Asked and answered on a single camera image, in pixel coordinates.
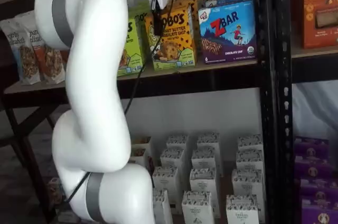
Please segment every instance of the yellow snack box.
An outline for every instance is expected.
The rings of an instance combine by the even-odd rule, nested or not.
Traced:
[[[191,67],[196,65],[196,47],[190,5],[173,7],[164,35],[153,55],[155,70]],[[167,12],[161,15],[163,24],[167,21]],[[146,16],[146,30],[150,50],[155,48],[159,36],[154,35],[152,15]]]

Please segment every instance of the orange box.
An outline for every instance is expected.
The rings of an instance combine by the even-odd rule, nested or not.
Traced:
[[[304,47],[338,44],[338,0],[304,0]]]

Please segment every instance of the blue snack box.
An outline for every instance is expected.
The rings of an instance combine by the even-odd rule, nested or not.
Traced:
[[[210,1],[207,1],[205,3],[205,7],[212,7],[212,6],[236,3],[236,2],[240,2],[240,1],[247,1],[247,0],[210,0]]]
[[[205,63],[255,59],[255,11],[252,0],[199,10]]]

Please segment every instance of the white tea box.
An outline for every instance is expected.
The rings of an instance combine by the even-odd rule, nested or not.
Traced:
[[[256,149],[261,150],[264,158],[263,140],[260,134],[239,137],[237,139],[238,150]]]
[[[235,195],[256,196],[259,223],[265,223],[265,199],[261,170],[233,170],[232,187]]]
[[[259,224],[258,209],[252,196],[227,195],[228,224]]]
[[[189,190],[189,172],[185,159],[185,150],[181,147],[170,147],[161,154],[163,167],[174,166],[179,170],[179,177],[183,190]]]
[[[185,224],[214,224],[210,192],[185,191],[182,200]]]
[[[129,163],[136,163],[145,167],[149,171],[149,163],[145,148],[132,148]]]
[[[211,146],[215,149],[215,160],[218,173],[224,176],[223,157],[220,151],[219,133],[209,132],[198,136],[197,146]]]
[[[182,214],[182,195],[177,167],[156,167],[153,174],[154,187],[167,190],[172,214]]]
[[[216,167],[214,148],[209,146],[201,146],[193,150],[191,162],[194,169]]]
[[[153,208],[156,224],[173,224],[167,190],[153,190]]]
[[[132,137],[132,149],[144,148],[146,150],[145,154],[148,158],[150,173],[153,174],[154,165],[157,165],[157,161],[154,155],[155,151],[151,139],[151,137]]]
[[[220,187],[216,169],[192,169],[190,172],[190,187],[192,191],[211,192],[211,204],[216,218],[221,217],[220,211]]]

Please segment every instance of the bobo's box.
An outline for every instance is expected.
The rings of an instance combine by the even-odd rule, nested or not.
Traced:
[[[205,63],[256,58],[255,12],[251,0],[199,10]]]
[[[161,15],[163,24],[167,20],[167,11]],[[164,34],[159,44],[159,36],[154,34],[154,19],[146,16],[146,31],[150,50],[153,54],[155,70],[194,67],[196,64],[196,46],[190,5],[175,7],[171,11]]]

